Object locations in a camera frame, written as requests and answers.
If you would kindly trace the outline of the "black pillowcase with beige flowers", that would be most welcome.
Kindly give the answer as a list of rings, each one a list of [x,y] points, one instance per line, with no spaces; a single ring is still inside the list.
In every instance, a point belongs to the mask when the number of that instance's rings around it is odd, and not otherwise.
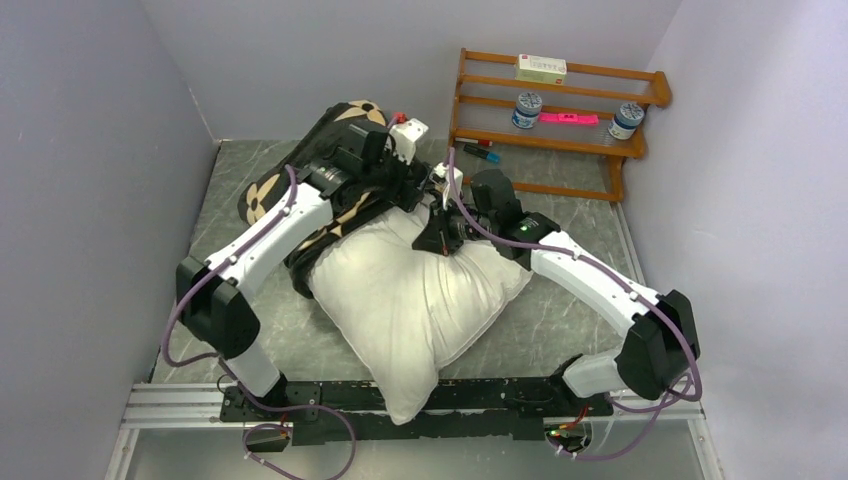
[[[298,181],[316,189],[329,201],[331,220],[308,236],[283,261],[293,288],[312,298],[308,277],[319,257],[355,230],[393,208],[412,212],[416,206],[391,206],[362,195],[352,206],[334,204],[334,194],[348,178],[334,166],[334,129],[341,125],[379,125],[389,131],[391,125],[409,120],[401,113],[388,115],[370,101],[338,103],[328,108],[304,138],[275,167],[249,184],[237,203],[240,218],[254,225],[283,198],[289,187],[286,169],[292,167]]]

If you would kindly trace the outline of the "white pillow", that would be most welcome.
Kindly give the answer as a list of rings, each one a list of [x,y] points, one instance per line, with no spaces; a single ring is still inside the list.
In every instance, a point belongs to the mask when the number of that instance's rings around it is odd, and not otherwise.
[[[442,368],[494,323],[532,275],[487,240],[416,251],[427,210],[393,208],[324,250],[307,285],[372,374],[395,425],[427,403]]]

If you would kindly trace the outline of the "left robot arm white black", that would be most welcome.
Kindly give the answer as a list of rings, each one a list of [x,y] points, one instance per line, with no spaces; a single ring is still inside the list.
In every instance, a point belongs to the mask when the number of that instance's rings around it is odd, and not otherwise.
[[[171,320],[212,347],[248,391],[246,406],[259,419],[284,411],[288,381],[259,343],[252,297],[286,257],[361,199],[413,207],[419,190],[410,169],[428,130],[417,119],[390,127],[348,124],[304,167],[285,166],[287,191],[247,231],[204,261],[187,257],[179,264]]]

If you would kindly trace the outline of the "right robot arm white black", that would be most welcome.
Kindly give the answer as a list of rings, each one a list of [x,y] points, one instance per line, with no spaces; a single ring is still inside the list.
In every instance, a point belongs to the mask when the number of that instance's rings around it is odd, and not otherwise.
[[[577,355],[555,374],[549,398],[561,414],[579,411],[588,397],[629,389],[646,400],[675,394],[680,376],[697,361],[691,304],[681,292],[660,294],[613,270],[580,247],[552,219],[523,209],[511,181],[497,169],[472,178],[471,205],[463,203],[458,172],[436,166],[422,182],[433,196],[419,251],[448,256],[467,241],[488,240],[497,252],[572,293],[622,338],[620,347]]]

